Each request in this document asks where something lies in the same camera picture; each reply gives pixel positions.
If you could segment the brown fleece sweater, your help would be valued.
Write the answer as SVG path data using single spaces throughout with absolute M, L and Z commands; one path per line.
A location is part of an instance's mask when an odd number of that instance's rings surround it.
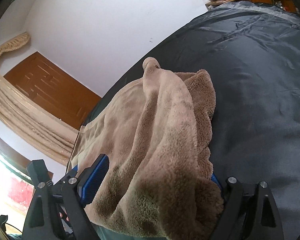
M 70 158 L 82 172 L 105 154 L 109 170 L 85 211 L 135 237 L 208 239 L 223 209 L 209 160 L 215 90 L 207 71 L 174 73 L 155 58 L 81 127 Z

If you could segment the brown wooden door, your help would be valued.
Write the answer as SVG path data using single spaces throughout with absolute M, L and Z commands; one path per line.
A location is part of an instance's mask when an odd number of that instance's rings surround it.
M 39 52 L 21 61 L 4 78 L 37 105 L 80 129 L 101 97 Z

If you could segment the beige pleated curtain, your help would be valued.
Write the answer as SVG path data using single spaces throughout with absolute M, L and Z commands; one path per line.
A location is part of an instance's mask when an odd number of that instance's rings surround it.
M 27 32 L 0 45 L 3 53 L 22 48 L 30 41 Z M 78 130 L 27 98 L 0 75 L 0 120 L 31 146 L 54 161 L 67 165 Z

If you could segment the window with dark frame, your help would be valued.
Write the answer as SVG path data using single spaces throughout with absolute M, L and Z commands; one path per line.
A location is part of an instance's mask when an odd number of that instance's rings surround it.
M 29 162 L 0 138 L 0 215 L 15 226 L 23 225 L 33 195 Z

